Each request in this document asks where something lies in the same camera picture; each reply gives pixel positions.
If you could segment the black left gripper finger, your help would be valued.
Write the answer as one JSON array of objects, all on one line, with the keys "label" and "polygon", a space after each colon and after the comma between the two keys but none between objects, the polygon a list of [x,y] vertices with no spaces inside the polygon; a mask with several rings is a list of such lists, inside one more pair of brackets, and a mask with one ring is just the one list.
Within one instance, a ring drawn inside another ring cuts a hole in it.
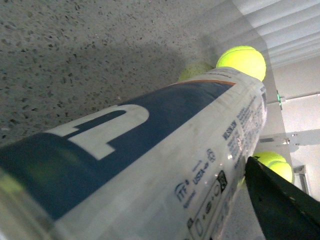
[{"label": "black left gripper finger", "polygon": [[254,157],[245,181],[259,225],[267,240],[318,240],[320,203]]}]

